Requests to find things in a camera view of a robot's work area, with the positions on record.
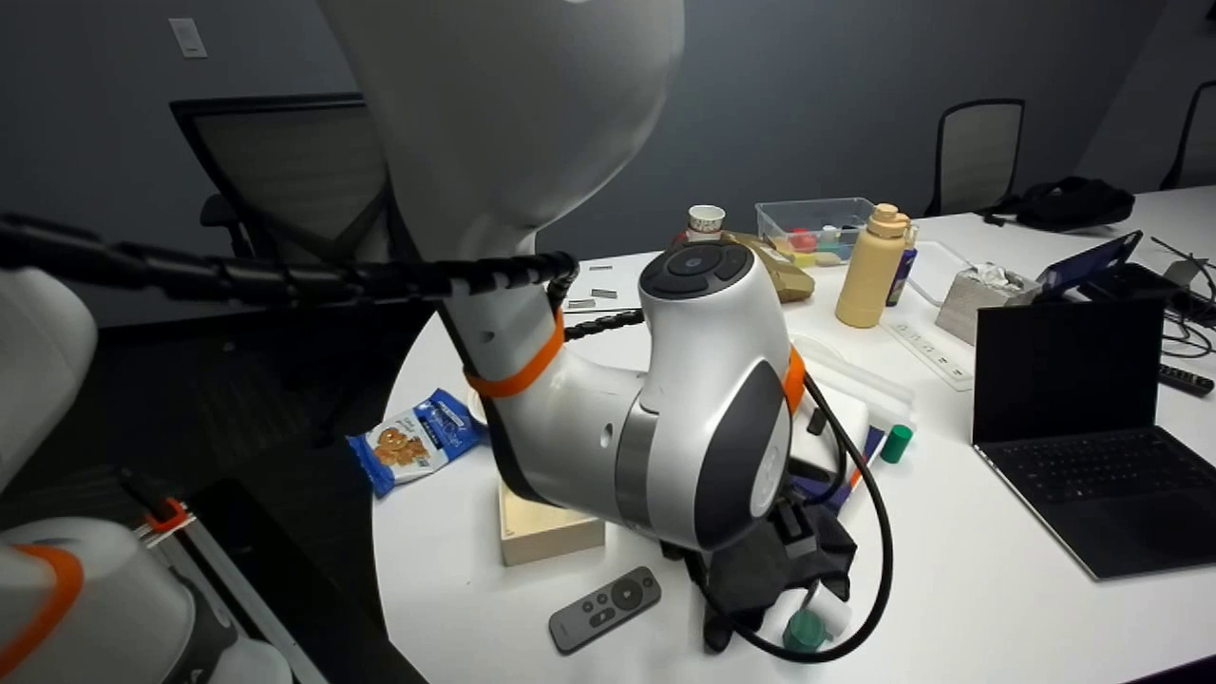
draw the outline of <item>gray wall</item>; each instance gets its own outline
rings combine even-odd
[[[178,56],[166,14],[199,18],[209,60]],[[224,256],[229,238],[199,228],[212,188],[166,104],[349,88],[355,75],[311,0],[5,0],[0,209]],[[81,294],[103,322],[224,313],[161,294]]]
[[[764,199],[865,193],[915,214],[930,199],[938,115],[982,94],[1030,100],[1021,188],[1058,179],[1177,5],[689,0],[689,56],[659,136],[541,242],[659,248],[689,200],[722,200],[746,228]],[[166,14],[194,14],[212,56],[181,60]],[[314,0],[9,0],[0,88],[0,209],[224,252],[199,228],[209,183],[166,104],[346,93],[355,80]],[[216,313],[156,294],[89,302],[103,322]]]
[[[1130,191],[1168,179],[1198,83],[1216,80],[1212,0],[1169,0],[1109,104],[1081,172]]]
[[[1030,104],[1020,183],[1077,167],[1163,5],[1152,0],[689,0],[689,56],[649,150],[541,248],[659,248],[685,207],[754,228],[772,199],[930,200],[938,115]]]

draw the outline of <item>wooden block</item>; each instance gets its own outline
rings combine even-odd
[[[541,563],[587,549],[606,549],[606,520],[574,509],[526,503],[498,482],[502,568]]]

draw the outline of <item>tan bottle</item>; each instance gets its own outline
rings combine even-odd
[[[837,319],[849,328],[879,328],[889,280],[902,270],[907,248],[907,217],[897,207],[873,207],[865,233],[859,235],[849,276],[837,302]]]

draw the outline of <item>clear plastic bin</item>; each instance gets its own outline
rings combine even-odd
[[[756,233],[799,261],[849,261],[872,214],[865,199],[756,200]],[[792,233],[813,233],[813,252],[799,252]]]

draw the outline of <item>snack package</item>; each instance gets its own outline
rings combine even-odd
[[[346,437],[346,446],[365,469],[376,499],[384,499],[394,487],[425,480],[460,460],[484,437],[485,427],[480,427],[456,397],[437,387],[419,407],[371,427],[369,432]]]

